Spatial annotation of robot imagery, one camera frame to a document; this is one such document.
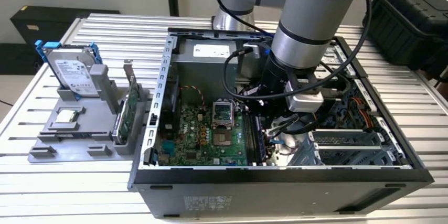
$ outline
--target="chip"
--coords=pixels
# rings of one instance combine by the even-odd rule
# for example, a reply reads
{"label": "chip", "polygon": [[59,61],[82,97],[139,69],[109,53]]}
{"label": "chip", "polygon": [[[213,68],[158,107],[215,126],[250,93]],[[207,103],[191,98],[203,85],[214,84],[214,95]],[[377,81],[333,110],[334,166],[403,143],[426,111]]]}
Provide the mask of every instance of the chip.
{"label": "chip", "polygon": [[195,152],[186,152],[186,159],[195,159]]}

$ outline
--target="black cable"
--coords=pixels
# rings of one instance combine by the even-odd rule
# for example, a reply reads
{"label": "black cable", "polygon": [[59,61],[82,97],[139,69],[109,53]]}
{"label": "black cable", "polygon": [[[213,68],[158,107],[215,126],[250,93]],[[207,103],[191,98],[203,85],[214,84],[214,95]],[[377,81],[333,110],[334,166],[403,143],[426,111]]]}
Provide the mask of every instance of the black cable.
{"label": "black cable", "polygon": [[9,102],[5,102],[5,101],[2,101],[2,100],[0,100],[0,103],[7,105],[7,106],[10,106],[10,107],[13,106],[13,104],[10,104]]}
{"label": "black cable", "polygon": [[327,114],[325,114],[322,117],[319,117],[314,122],[306,124],[302,128],[297,130],[281,130],[282,133],[287,135],[298,135],[302,133],[307,133],[309,131],[314,130],[317,126],[326,120]]}
{"label": "black cable", "polygon": [[[323,62],[319,62],[319,64],[327,70],[327,72],[333,73],[331,68]],[[345,88],[343,88],[342,91],[339,91],[338,95],[345,95],[349,92],[349,90],[351,89],[351,83],[349,82],[349,80],[345,78],[345,76],[342,74],[338,74],[337,77],[341,78],[343,83],[345,83]]]}
{"label": "black cable", "polygon": [[339,65],[339,67],[337,69],[334,69],[333,73],[330,73],[321,81],[317,81],[315,83],[313,84],[309,84],[306,87],[301,88],[301,89],[297,89],[297,90],[293,90],[293,91],[289,91],[289,92],[285,92],[285,93],[281,93],[281,94],[271,94],[271,95],[259,95],[259,96],[253,96],[253,97],[249,97],[249,96],[245,96],[245,95],[238,95],[238,94],[234,94],[231,92],[231,90],[229,89],[227,87],[227,82],[226,82],[226,68],[227,68],[227,64],[229,64],[229,61],[231,60],[233,57],[235,57],[237,55],[230,55],[225,62],[223,62],[223,71],[222,71],[222,85],[223,85],[223,89],[225,91],[230,94],[230,96],[233,96],[234,98],[238,98],[241,100],[271,100],[271,99],[279,99],[279,98],[283,98],[283,97],[287,97],[290,95],[294,95],[294,94],[298,94],[298,93],[302,93],[302,92],[306,92],[317,87],[319,87],[326,81],[329,81],[334,76],[338,75],[338,73],[346,68],[347,64],[351,63],[361,47],[362,47],[362,44],[363,44],[363,41],[366,39],[366,36],[367,36],[367,31],[369,31],[369,27],[370,27],[370,21],[371,21],[371,1],[370,0],[365,0],[365,5],[366,5],[366,22],[365,22],[365,27],[363,27],[363,31],[362,31],[362,34],[361,34],[361,38],[357,42],[357,45],[351,51],[351,54],[349,55],[346,61],[342,62],[342,64]]}
{"label": "black cable", "polygon": [[263,35],[266,35],[267,37],[273,38],[273,35],[270,33],[267,33],[265,30],[262,30],[261,28],[255,27],[254,25],[251,25],[250,23],[245,22],[243,20],[241,20],[234,14],[231,14],[230,10],[226,9],[225,5],[222,4],[221,0],[215,0],[218,7],[223,10],[223,12],[226,12],[227,15],[230,15],[231,18],[234,18],[241,24],[243,24],[245,26],[250,27],[253,30],[258,31],[259,33],[262,33]]}

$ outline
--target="blue drive bracket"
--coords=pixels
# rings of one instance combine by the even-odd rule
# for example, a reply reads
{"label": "blue drive bracket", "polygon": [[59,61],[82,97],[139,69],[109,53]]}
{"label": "blue drive bracket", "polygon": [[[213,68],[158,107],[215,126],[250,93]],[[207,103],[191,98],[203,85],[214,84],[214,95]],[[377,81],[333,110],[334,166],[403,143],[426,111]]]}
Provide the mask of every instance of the blue drive bracket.
{"label": "blue drive bracket", "polygon": [[94,44],[94,42],[90,43],[89,48],[93,51],[94,63],[95,64],[102,64],[102,59],[101,59],[101,56],[99,56],[99,50],[97,49],[97,45]]}
{"label": "blue drive bracket", "polygon": [[[58,47],[61,46],[61,43],[59,43],[59,42],[46,42],[46,43],[43,44],[43,46],[42,46],[42,44],[43,44],[43,42],[42,42],[41,40],[37,40],[37,41],[34,42],[35,51],[37,51],[37,53],[38,53],[38,55],[39,55],[39,57],[41,57],[41,60],[42,60],[45,63],[47,63],[47,58],[46,58],[45,53],[43,53],[43,48],[47,48],[47,49],[55,49],[55,48],[58,48]],[[50,65],[49,63],[47,63],[47,66],[49,66],[50,71],[51,71],[53,74],[54,74],[54,77],[55,77],[55,79],[57,79],[57,81],[58,81],[58,84],[59,84],[59,86],[61,86],[61,89],[65,89],[65,87],[63,87],[63,85],[62,85],[62,82],[61,82],[61,80],[58,79],[57,74],[55,74],[55,72],[54,72],[54,69],[53,69],[53,67],[51,67],[51,65]]]}

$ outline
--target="wire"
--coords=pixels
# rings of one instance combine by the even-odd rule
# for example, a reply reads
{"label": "wire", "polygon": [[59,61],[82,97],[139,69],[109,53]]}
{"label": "wire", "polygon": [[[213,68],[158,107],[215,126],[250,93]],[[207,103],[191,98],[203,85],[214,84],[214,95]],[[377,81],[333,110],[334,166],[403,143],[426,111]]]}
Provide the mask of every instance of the wire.
{"label": "wire", "polygon": [[[327,72],[333,73],[331,68],[322,61],[319,62],[319,65],[327,70]],[[345,83],[345,88],[343,88],[343,90],[338,94],[339,96],[342,96],[351,89],[351,83],[349,82],[349,80],[345,78],[345,76],[342,74],[338,74],[337,77],[341,78],[342,81],[343,81],[343,83]]]}
{"label": "wire", "polygon": [[[354,97],[354,99],[358,101],[359,104],[365,105],[363,102],[362,102],[362,100],[361,100],[361,98]],[[367,128],[373,128],[373,122],[370,120],[370,117],[366,114],[366,111],[365,110],[359,110],[358,112],[362,114],[362,117],[366,120],[366,127]]]}
{"label": "wire", "polygon": [[321,81],[318,82],[314,82],[313,84],[309,84],[306,87],[301,88],[301,89],[297,89],[297,90],[293,90],[293,91],[289,91],[289,92],[285,92],[285,93],[281,93],[281,94],[271,94],[271,95],[259,95],[259,96],[253,96],[253,97],[249,97],[249,96],[245,96],[245,95],[238,95],[238,94],[234,94],[231,92],[231,90],[229,89],[227,87],[227,82],[226,82],[226,68],[227,68],[227,64],[231,60],[231,58],[234,58],[237,55],[231,54],[225,62],[223,62],[223,71],[222,71],[222,85],[223,85],[223,89],[225,91],[230,94],[230,96],[233,96],[234,98],[238,98],[241,100],[271,100],[271,99],[279,99],[279,98],[283,98],[283,97],[287,97],[290,95],[295,95],[298,93],[302,93],[302,92],[306,92],[317,87],[319,87],[326,81],[329,81],[334,76],[338,75],[338,73],[345,69],[345,67],[347,66],[347,64],[351,63],[361,47],[362,47],[362,44],[363,44],[363,41],[366,39],[366,36],[367,36],[367,31],[369,31],[369,27],[370,27],[370,22],[371,22],[371,1],[370,0],[365,0],[365,4],[366,4],[366,22],[365,22],[365,26],[363,26],[363,31],[362,31],[362,34],[361,34],[361,38],[357,42],[357,45],[346,59],[346,61],[342,62],[342,64],[338,66],[337,69],[334,69],[333,73],[330,73],[325,78],[322,78]]}
{"label": "wire", "polygon": [[13,106],[13,104],[10,104],[9,102],[5,102],[5,101],[2,101],[2,100],[0,100],[0,103],[7,105],[7,106],[10,106],[10,107]]}
{"label": "wire", "polygon": [[202,92],[198,88],[195,88],[194,86],[181,86],[179,87],[179,90],[182,90],[183,88],[187,88],[187,89],[194,89],[198,93],[198,95],[201,96],[201,101],[202,101],[202,109],[203,111],[206,110],[206,106],[205,106],[205,100],[203,100],[203,95],[202,95]]}
{"label": "wire", "polygon": [[262,30],[261,28],[255,27],[254,25],[251,25],[250,23],[245,22],[243,20],[241,20],[231,12],[230,10],[226,9],[223,3],[221,0],[215,0],[218,7],[223,10],[223,12],[230,15],[231,18],[234,18],[241,24],[243,24],[245,26],[247,26],[249,28],[251,28],[253,30],[258,31],[259,33],[262,33],[263,35],[266,35],[267,37],[273,38],[273,35],[266,32],[265,30]]}
{"label": "wire", "polygon": [[[342,120],[345,120],[346,116],[347,116],[349,107],[350,107],[350,101],[354,101],[355,105],[362,105],[363,104],[359,98],[350,97],[349,100],[347,100],[347,103],[346,103],[346,114],[345,114]],[[357,109],[357,110],[358,110],[359,115],[363,118],[366,128],[373,128],[373,123],[371,123],[371,120],[370,120],[369,116],[366,115],[366,112],[363,110],[361,110],[361,109]]]}
{"label": "wire", "polygon": [[291,118],[281,121],[278,123],[278,126],[275,126],[274,128],[269,129],[269,132],[277,131],[277,133],[267,139],[267,141],[271,140],[271,139],[274,139],[281,134],[281,129],[289,127],[291,124],[294,124],[299,120],[298,114],[294,114],[294,116],[295,117],[291,117]]}

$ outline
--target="black equipment case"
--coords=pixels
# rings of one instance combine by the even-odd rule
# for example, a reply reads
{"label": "black equipment case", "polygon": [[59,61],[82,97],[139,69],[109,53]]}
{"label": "black equipment case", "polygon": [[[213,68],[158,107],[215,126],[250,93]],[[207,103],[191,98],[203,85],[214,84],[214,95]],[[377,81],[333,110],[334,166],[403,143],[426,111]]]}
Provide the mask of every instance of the black equipment case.
{"label": "black equipment case", "polygon": [[448,0],[373,0],[369,35],[390,63],[437,78],[448,63]]}

